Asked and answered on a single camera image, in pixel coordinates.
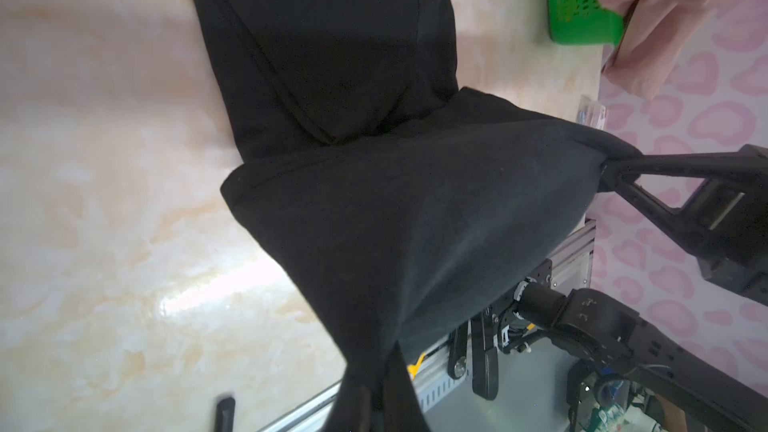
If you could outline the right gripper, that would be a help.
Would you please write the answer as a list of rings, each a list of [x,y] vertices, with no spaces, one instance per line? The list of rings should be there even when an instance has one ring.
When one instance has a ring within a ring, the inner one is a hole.
[[[684,206],[690,217],[637,185],[642,175],[704,179]],[[697,256],[707,282],[767,303],[765,147],[610,160],[604,164],[599,190],[616,192],[686,253]]]

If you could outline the pink garment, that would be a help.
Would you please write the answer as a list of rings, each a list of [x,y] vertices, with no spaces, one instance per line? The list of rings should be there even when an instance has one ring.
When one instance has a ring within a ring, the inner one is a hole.
[[[652,99],[688,40],[711,12],[730,0],[598,0],[628,19],[604,77],[625,92]]]

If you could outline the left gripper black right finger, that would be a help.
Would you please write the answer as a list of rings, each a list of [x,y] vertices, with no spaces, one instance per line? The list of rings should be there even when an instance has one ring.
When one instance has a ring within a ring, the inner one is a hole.
[[[386,432],[430,432],[399,344],[388,357],[382,393]]]

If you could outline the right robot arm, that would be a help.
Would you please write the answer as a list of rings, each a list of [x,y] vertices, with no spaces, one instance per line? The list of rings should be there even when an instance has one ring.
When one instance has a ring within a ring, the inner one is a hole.
[[[697,257],[706,281],[767,302],[766,148],[610,161],[601,186]],[[537,326],[536,336],[661,394],[712,431],[767,428],[766,397],[685,351],[602,292],[562,295],[522,283],[514,309]]]

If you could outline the black shirt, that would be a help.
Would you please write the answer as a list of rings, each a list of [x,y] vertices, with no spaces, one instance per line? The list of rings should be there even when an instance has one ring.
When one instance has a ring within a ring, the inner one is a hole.
[[[371,391],[575,228],[608,133],[457,83],[451,0],[194,0],[242,164],[221,192]]]

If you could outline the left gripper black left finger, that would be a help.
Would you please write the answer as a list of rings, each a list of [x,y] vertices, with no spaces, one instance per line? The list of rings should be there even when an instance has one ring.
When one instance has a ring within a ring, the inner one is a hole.
[[[323,432],[362,432],[371,426],[371,391],[357,378],[344,377]]]

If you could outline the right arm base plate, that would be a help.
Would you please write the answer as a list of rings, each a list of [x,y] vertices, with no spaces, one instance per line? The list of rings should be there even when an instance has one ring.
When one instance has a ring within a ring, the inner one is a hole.
[[[527,278],[532,282],[550,288],[552,280],[552,261],[549,258],[544,259],[528,274]]]

